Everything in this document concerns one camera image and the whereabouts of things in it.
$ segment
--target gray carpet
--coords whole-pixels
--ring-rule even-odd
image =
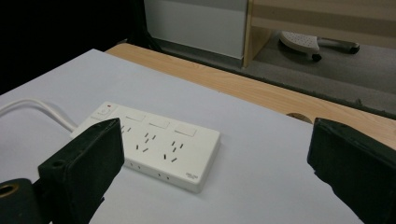
[[[250,65],[208,51],[157,40],[169,54],[237,75],[396,119],[396,49],[361,45],[357,54],[336,41],[320,39],[322,60],[279,44],[278,32]]]

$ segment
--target outlet socket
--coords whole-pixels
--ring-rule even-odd
[[[104,102],[71,137],[113,118],[121,121],[125,166],[192,192],[203,189],[219,149],[219,132]]]

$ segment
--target white tabletop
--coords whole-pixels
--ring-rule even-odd
[[[308,123],[97,50],[1,95],[0,106],[26,97],[75,123],[110,101],[221,132],[201,193],[123,167],[92,223],[361,223],[306,162]],[[36,181],[36,167],[71,140],[34,107],[0,116],[0,182]]]

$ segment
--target wooden surface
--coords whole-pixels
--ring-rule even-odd
[[[254,59],[259,51],[264,47],[270,37],[272,30],[251,25],[251,12],[253,9],[253,0],[247,4],[247,21],[245,26],[245,43],[244,58],[242,67],[248,67],[248,64]]]
[[[325,118],[342,122],[396,149],[396,120],[129,44],[117,45],[109,49],[107,53],[285,115],[295,113],[304,115],[312,121],[315,118]]]

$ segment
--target switch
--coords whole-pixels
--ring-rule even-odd
[[[127,119],[134,119],[134,120],[137,120],[137,121],[142,121],[145,117],[146,117],[146,115],[138,114],[138,113],[129,113],[126,116]]]
[[[116,105],[103,105],[99,109],[96,110],[95,113],[91,115],[93,119],[104,120],[106,119],[115,109],[117,108]]]
[[[189,126],[179,124],[175,128],[175,132],[183,133],[183,134],[186,134],[187,136],[194,137],[197,130],[192,127],[189,127]]]
[[[166,129],[169,125],[169,121],[166,119],[156,118],[156,119],[152,119],[149,124],[154,125],[159,128]]]

